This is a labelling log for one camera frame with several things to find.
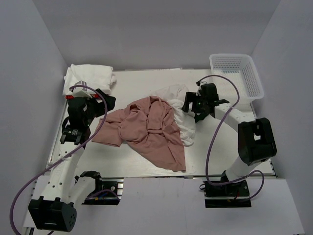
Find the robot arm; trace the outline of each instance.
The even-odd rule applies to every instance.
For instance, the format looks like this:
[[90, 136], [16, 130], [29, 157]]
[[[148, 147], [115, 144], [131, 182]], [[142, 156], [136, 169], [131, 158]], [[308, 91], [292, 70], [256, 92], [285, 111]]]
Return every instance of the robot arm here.
[[[90, 124], [94, 118], [104, 114], [103, 102], [98, 102], [90, 97], [84, 89], [75, 89], [74, 99], [68, 101], [68, 117], [62, 125], [60, 139], [60, 158], [83, 144], [90, 137]], [[100, 93], [107, 103], [108, 111], [115, 105], [115, 97]], [[84, 172], [78, 182], [71, 187], [74, 173], [85, 146], [78, 149], [57, 166], [50, 173], [50, 179], [38, 199], [32, 199], [28, 210], [34, 220], [37, 229], [70, 232], [76, 222], [76, 209], [86, 197], [101, 188], [99, 183], [100, 173], [95, 171]]]
[[[226, 103], [216, 106], [214, 117], [221, 120], [230, 107]], [[268, 119], [255, 119], [233, 109], [224, 122], [238, 133], [239, 156], [225, 171], [229, 181], [248, 175], [260, 163], [276, 155], [276, 145]]]
[[[213, 83], [201, 85], [197, 93], [187, 92], [184, 112], [194, 112], [195, 121], [205, 119], [208, 115], [221, 120], [231, 108], [227, 100], [219, 100], [216, 86]], [[248, 175], [261, 162], [276, 155], [276, 145], [268, 119], [255, 119], [237, 109], [231, 110], [224, 122], [238, 133], [239, 156], [223, 175], [223, 181], [236, 180]]]

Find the garment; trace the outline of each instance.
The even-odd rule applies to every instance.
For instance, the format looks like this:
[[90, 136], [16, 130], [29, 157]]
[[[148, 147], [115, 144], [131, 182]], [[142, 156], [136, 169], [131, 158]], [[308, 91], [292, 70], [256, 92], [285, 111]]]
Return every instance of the garment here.
[[69, 88], [79, 81], [84, 81], [85, 85], [91, 88], [99, 88], [105, 94], [110, 94], [110, 86], [116, 82], [112, 71], [112, 67], [104, 65], [71, 65], [64, 76], [63, 95], [72, 95], [72, 91]]
[[132, 149], [157, 167], [186, 170], [184, 146], [174, 122], [174, 110], [157, 96], [134, 101], [125, 109], [108, 114], [92, 141], [118, 147], [127, 141]]
[[188, 88], [185, 85], [176, 84], [152, 92], [151, 95], [159, 96], [173, 107], [174, 120], [180, 130], [180, 138], [185, 146], [189, 146], [194, 143], [196, 123], [194, 113], [186, 114], [181, 110], [185, 102], [186, 92], [188, 92]]

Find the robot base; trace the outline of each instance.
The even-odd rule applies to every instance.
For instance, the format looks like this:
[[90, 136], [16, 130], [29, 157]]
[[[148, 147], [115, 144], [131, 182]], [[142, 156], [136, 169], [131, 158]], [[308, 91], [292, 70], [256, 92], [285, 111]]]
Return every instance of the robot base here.
[[251, 207], [249, 188], [245, 180], [238, 183], [212, 186], [204, 182], [206, 208], [246, 208]]

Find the white cloth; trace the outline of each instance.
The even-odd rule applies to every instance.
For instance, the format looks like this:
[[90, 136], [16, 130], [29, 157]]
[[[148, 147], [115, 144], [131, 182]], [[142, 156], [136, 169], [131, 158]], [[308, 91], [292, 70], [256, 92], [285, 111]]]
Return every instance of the white cloth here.
[[181, 108], [185, 102], [185, 96], [188, 88], [185, 85], [172, 85], [152, 92], [150, 95], [159, 96], [171, 105], [174, 109], [174, 120], [180, 130], [180, 138], [185, 146], [194, 143], [193, 138], [196, 133], [196, 123], [194, 113], [184, 113]]
[[104, 65], [71, 65], [67, 69], [66, 76], [64, 76], [63, 95], [72, 95], [69, 88], [79, 81], [86, 82], [86, 85], [91, 88], [100, 88], [105, 94], [110, 94], [110, 87], [116, 82], [112, 71], [112, 67]]

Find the cable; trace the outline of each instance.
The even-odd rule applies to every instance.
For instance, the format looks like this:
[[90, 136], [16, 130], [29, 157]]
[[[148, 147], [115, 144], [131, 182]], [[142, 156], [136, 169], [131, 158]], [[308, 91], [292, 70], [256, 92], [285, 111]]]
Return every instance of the cable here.
[[11, 208], [10, 208], [10, 224], [11, 224], [11, 228], [12, 230], [14, 231], [14, 233], [16, 235], [21, 235], [19, 233], [19, 231], [17, 230], [15, 224], [14, 224], [14, 220], [13, 220], [13, 210], [14, 210], [14, 207], [15, 207], [15, 204], [16, 204], [16, 201], [18, 199], [18, 197], [21, 195], [21, 193], [25, 190], [25, 188], [27, 188], [32, 182], [34, 182], [36, 179], [38, 179], [40, 176], [44, 175], [47, 171], [51, 170], [53, 167], [57, 166], [58, 164], [60, 164], [61, 162], [63, 162], [66, 158], [70, 157], [73, 153], [75, 153], [77, 150], [81, 149], [82, 147], [84, 147], [98, 132], [99, 130], [101, 129], [101, 127], [103, 126], [104, 122], [105, 122], [105, 119], [107, 117], [107, 112], [108, 112], [108, 107], [107, 107], [107, 103], [105, 101], [105, 99], [103, 98], [103, 96], [97, 92], [96, 90], [94, 90], [93, 88], [91, 87], [88, 87], [88, 86], [84, 86], [84, 85], [75, 85], [75, 86], [72, 86], [70, 87], [70, 89], [74, 89], [76, 87], [83, 87], [83, 88], [87, 88], [93, 92], [95, 92], [103, 101], [104, 103], [104, 106], [105, 106], [105, 112], [104, 112], [104, 116], [103, 116], [103, 119], [102, 119], [102, 122], [100, 123], [100, 126], [99, 128], [94, 132], [94, 134], [92, 136], [90, 136], [85, 142], [83, 142], [81, 145], [79, 145], [77, 148], [73, 149], [72, 151], [70, 151], [69, 153], [67, 153], [63, 158], [60, 158], [58, 161], [56, 161], [54, 164], [52, 164], [51, 166], [47, 167], [43, 172], [37, 174], [34, 178], [32, 178], [30, 181], [28, 181], [19, 191], [18, 193], [16, 194], [16, 196], [14, 197], [13, 199], [13, 202], [11, 204]]
[[115, 192], [113, 192], [112, 190], [110, 190], [110, 189], [103, 189], [103, 190], [101, 190], [101, 191], [98, 191], [98, 192], [94, 193], [93, 195], [90, 195], [90, 196], [87, 197], [86, 199], [91, 199], [91, 198], [93, 198], [93, 197], [96, 197], [96, 196], [98, 196], [99, 194], [101, 194], [101, 193], [103, 193], [103, 192], [110, 192], [110, 193], [112, 193], [112, 194], [118, 199], [118, 201], [120, 201], [120, 199], [119, 199], [119, 197], [117, 196], [117, 194], [116, 194]]
[[200, 186], [199, 186], [199, 189], [200, 189], [200, 190], [205, 190], [205, 184], [200, 185]]
[[223, 185], [229, 185], [229, 184], [232, 184], [232, 183], [235, 183], [235, 182], [244, 180], [244, 179], [246, 179], [247, 177], [253, 175], [254, 173], [259, 172], [259, 173], [261, 174], [261, 176], [262, 176], [262, 182], [261, 182], [261, 186], [260, 186], [259, 190], [257, 190], [257, 192], [256, 192], [254, 195], [252, 195], [251, 197], [249, 197], [249, 198], [247, 198], [247, 199], [245, 199], [245, 200], [241, 200], [241, 201], [250, 200], [250, 199], [254, 198], [256, 195], [258, 195], [259, 192], [261, 191], [261, 189], [263, 188], [264, 181], [265, 181], [265, 177], [264, 177], [263, 172], [261, 172], [260, 170], [254, 170], [254, 171], [252, 171], [251, 173], [249, 173], [247, 176], [243, 176], [243, 177], [240, 177], [240, 178], [238, 178], [238, 179], [236, 179], [236, 180], [231, 180], [231, 181], [224, 182], [224, 183], [213, 183], [213, 182], [211, 182], [210, 179], [209, 179], [209, 174], [208, 174], [209, 159], [210, 159], [210, 154], [211, 154], [211, 151], [212, 151], [213, 143], [214, 143], [215, 138], [216, 138], [216, 136], [217, 136], [217, 133], [219, 132], [220, 127], [221, 127], [222, 123], [225, 121], [227, 115], [233, 110], [233, 108], [239, 103], [239, 100], [240, 100], [239, 91], [238, 91], [236, 85], [235, 85], [231, 80], [229, 80], [228, 78], [226, 78], [226, 77], [224, 77], [224, 76], [221, 76], [221, 75], [208, 75], [208, 76], [205, 76], [205, 77], [201, 78], [198, 82], [196, 82], [196, 84], [199, 86], [199, 85], [200, 85], [200, 82], [201, 82], [202, 80], [204, 80], [205, 78], [208, 78], [208, 77], [213, 77], [213, 76], [214, 76], [214, 77], [220, 77], [220, 78], [222, 78], [222, 79], [228, 81], [228, 82], [235, 88], [235, 90], [236, 90], [236, 93], [237, 93], [237, 100], [236, 100], [236, 102], [227, 110], [227, 112], [224, 114], [224, 116], [222, 117], [222, 119], [221, 119], [219, 125], [217, 126], [217, 128], [216, 128], [216, 130], [215, 130], [215, 132], [214, 132], [214, 135], [213, 135], [213, 138], [212, 138], [212, 140], [211, 140], [211, 143], [210, 143], [210, 146], [209, 146], [209, 149], [208, 149], [208, 152], [207, 152], [207, 156], [206, 156], [206, 162], [205, 162], [205, 177], [206, 177], [206, 180], [208, 181], [208, 183], [209, 183], [210, 185], [212, 185], [212, 186], [223, 186]]

